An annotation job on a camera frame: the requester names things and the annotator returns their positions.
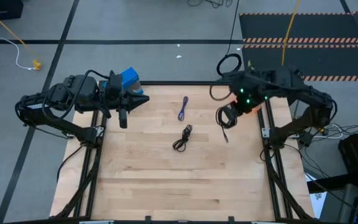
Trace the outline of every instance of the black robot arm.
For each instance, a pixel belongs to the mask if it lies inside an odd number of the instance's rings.
[[[93,72],[107,81],[99,83],[88,75]],[[49,91],[23,96],[15,105],[16,115],[24,124],[38,126],[46,124],[61,130],[64,134],[71,134],[78,138],[82,145],[94,146],[102,130],[96,128],[82,128],[63,118],[74,107],[76,111],[101,111],[107,118],[111,117],[109,110],[119,113],[121,128],[127,128],[127,112],[149,100],[148,96],[125,90],[122,87],[122,77],[110,71],[108,77],[89,70],[84,75],[71,75],[52,86]],[[52,113],[51,109],[64,111],[61,117]]]
[[[232,80],[230,91],[237,96],[235,101],[221,108],[230,121],[243,113],[251,112],[253,108],[273,96],[291,96],[309,105],[303,115],[291,123],[281,128],[270,128],[269,143],[273,148],[283,148],[284,142],[292,134],[310,127],[323,128],[331,121],[334,100],[327,93],[305,85],[299,70],[280,67],[268,72],[251,70],[227,73],[224,74],[224,79],[225,76],[226,79]]]

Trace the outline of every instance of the gray floor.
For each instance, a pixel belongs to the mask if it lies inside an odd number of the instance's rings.
[[[62,34],[73,0],[28,0],[21,19],[6,24],[23,39],[54,39]],[[239,12],[292,12],[296,0],[241,0]],[[347,0],[358,11],[358,0]],[[235,4],[213,9],[204,2],[189,7],[186,0],[80,0],[68,39],[228,39]],[[343,12],[339,0],[302,0],[299,12]],[[0,35],[10,37],[0,27]],[[234,38],[240,39],[237,20]],[[31,45],[42,56],[44,67],[30,72],[15,66],[16,50],[0,45],[0,203],[19,155],[27,128],[14,114],[22,95],[42,89],[56,45]],[[232,52],[238,52],[233,45]],[[226,45],[66,45],[52,80],[61,82],[87,69],[107,73],[134,67],[142,80],[215,80],[215,66]],[[20,63],[30,66],[32,56],[22,49]],[[233,62],[224,66],[232,67]],[[358,124],[358,82],[311,82],[330,93],[339,105],[335,122]],[[55,191],[56,171],[66,142],[38,131],[30,145],[5,222],[47,218]],[[337,140],[317,142],[308,154],[329,175],[346,172],[337,152]]]

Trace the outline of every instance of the yellow connector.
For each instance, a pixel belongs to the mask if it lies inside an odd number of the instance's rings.
[[[33,60],[32,63],[34,64],[34,68],[38,71],[41,69],[42,64],[39,63],[37,60]]]

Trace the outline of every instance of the wooden table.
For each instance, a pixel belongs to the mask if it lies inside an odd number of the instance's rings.
[[[272,200],[256,113],[243,115],[238,124],[222,129],[215,112],[228,101],[214,101],[208,86],[144,86],[150,101],[128,115],[128,128],[120,129],[117,113],[107,122],[92,219],[273,221]],[[214,87],[214,95],[227,94],[226,86]],[[177,119],[183,97],[189,97],[185,120]],[[291,121],[286,99],[271,100],[276,126]],[[91,113],[75,113],[73,122],[91,124]],[[185,152],[172,149],[187,124],[193,125]],[[67,144],[65,157],[77,147]],[[294,140],[287,144],[297,147]],[[284,148],[282,161],[289,191],[312,217],[313,209],[295,150]],[[57,214],[78,187],[85,150],[63,167],[50,214]],[[281,205],[282,196],[278,194]],[[85,193],[83,204],[88,198]],[[285,217],[284,206],[280,206]]]

